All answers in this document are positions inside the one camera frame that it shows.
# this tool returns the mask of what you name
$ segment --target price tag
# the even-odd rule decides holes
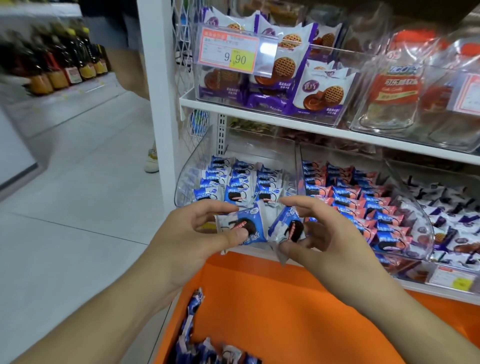
[[[253,73],[259,38],[203,28],[198,63]]]
[[[480,116],[479,74],[467,74],[456,98],[453,111]]]
[[[429,283],[460,291],[469,291],[476,277],[474,274],[438,266],[432,274]]]

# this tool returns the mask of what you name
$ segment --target person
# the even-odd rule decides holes
[[[281,243],[279,249],[369,319],[407,364],[480,363],[480,350],[406,293],[348,219],[315,198],[280,201],[319,222],[306,222],[309,236]],[[213,214],[237,210],[226,202],[202,200],[171,212],[120,278],[13,363],[117,363],[152,315],[170,304],[209,256],[247,239],[244,228],[219,234],[201,230]]]
[[[105,47],[119,84],[150,100],[136,0],[80,0],[80,8],[91,41]],[[144,170],[158,172],[155,142]]]

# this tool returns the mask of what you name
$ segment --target orange bin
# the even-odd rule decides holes
[[[404,361],[366,318],[332,296],[302,267],[238,253],[214,255],[183,289],[155,364],[167,362],[192,293],[205,295],[192,342],[210,337],[276,363],[401,364]],[[480,346],[480,306],[409,293]]]

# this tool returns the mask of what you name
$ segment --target shoe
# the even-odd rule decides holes
[[[148,159],[145,162],[144,171],[147,173],[158,172],[158,158],[156,156],[156,148],[152,148],[148,151]]]

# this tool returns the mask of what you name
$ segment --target person's right hand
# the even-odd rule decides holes
[[[283,197],[279,201],[296,206],[301,217],[319,221],[306,222],[309,236],[298,243],[281,243],[280,251],[303,265],[343,303],[365,312],[372,300],[378,303],[386,297],[404,294],[362,234],[334,208],[309,196]]]

